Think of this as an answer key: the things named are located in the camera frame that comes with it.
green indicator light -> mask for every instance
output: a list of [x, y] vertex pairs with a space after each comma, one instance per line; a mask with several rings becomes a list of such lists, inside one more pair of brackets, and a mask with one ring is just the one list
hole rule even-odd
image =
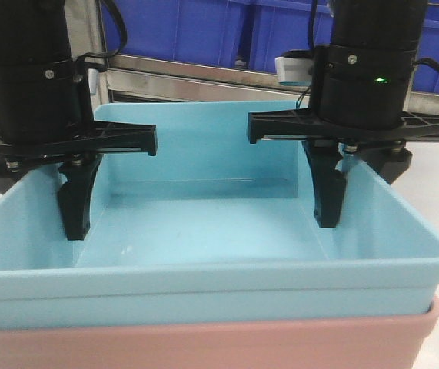
[[376, 78], [374, 81], [378, 83], [388, 83], [388, 80], [382, 77]]

screw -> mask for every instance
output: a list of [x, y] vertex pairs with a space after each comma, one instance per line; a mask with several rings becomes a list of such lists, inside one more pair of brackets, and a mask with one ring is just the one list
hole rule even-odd
[[82, 155], [73, 154], [72, 157], [73, 157], [73, 159], [71, 160], [72, 165], [74, 165], [75, 167], [80, 167], [84, 161]]
[[355, 154], [357, 151], [358, 151], [358, 146], [356, 144], [354, 144], [354, 145], [345, 144], [344, 145], [344, 152], [346, 154]]
[[7, 165], [7, 169], [14, 173], [19, 171], [19, 167], [21, 166], [19, 161], [7, 161], [5, 164]]
[[392, 148], [391, 152], [394, 154], [398, 154], [399, 152], [401, 152], [404, 149], [405, 144], [402, 141], [396, 141], [395, 144], [398, 146]]
[[349, 55], [349, 58], [348, 58], [349, 64], [356, 64], [357, 62], [358, 62], [358, 57], [356, 55], [354, 55], [354, 54]]
[[55, 73], [51, 69], [49, 69], [45, 71], [45, 77], [47, 79], [53, 79], [55, 77]]

black cylindrical actuator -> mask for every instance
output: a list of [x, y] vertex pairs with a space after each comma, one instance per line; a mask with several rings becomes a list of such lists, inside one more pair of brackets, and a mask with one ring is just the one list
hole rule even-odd
[[396, 128], [401, 125], [427, 0], [333, 3], [319, 116], [354, 128]]
[[0, 138], [36, 145], [81, 121], [65, 0], [0, 0]]

black mounting bracket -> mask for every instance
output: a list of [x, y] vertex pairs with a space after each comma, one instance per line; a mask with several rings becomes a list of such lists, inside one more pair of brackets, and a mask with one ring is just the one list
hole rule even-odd
[[0, 139], [0, 192], [40, 165], [64, 163], [59, 171], [67, 182], [58, 193], [62, 221], [69, 240], [83, 240], [90, 227], [91, 193], [103, 154], [133, 151], [154, 156], [157, 149], [155, 125], [110, 121], [93, 121], [84, 134], [67, 141], [12, 145]]
[[314, 215], [321, 228], [334, 228], [340, 217], [346, 179], [337, 170], [344, 152], [365, 160], [391, 184], [411, 164], [407, 141], [439, 141], [439, 115], [402, 112], [402, 125], [367, 130], [334, 125], [320, 119], [311, 108], [250, 113], [248, 139], [300, 140], [308, 158], [314, 185]]
[[404, 146], [401, 143], [393, 148], [361, 149], [358, 157], [391, 185], [411, 166], [412, 153]]

light blue plastic tray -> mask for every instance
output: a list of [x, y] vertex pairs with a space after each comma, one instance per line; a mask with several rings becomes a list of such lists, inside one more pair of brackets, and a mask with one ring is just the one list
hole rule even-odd
[[157, 124], [158, 156], [107, 155], [86, 241], [66, 241], [55, 166], [0, 200], [0, 329], [420, 314], [439, 234], [367, 165], [321, 230], [296, 141], [246, 137], [249, 111], [294, 102], [113, 104]]

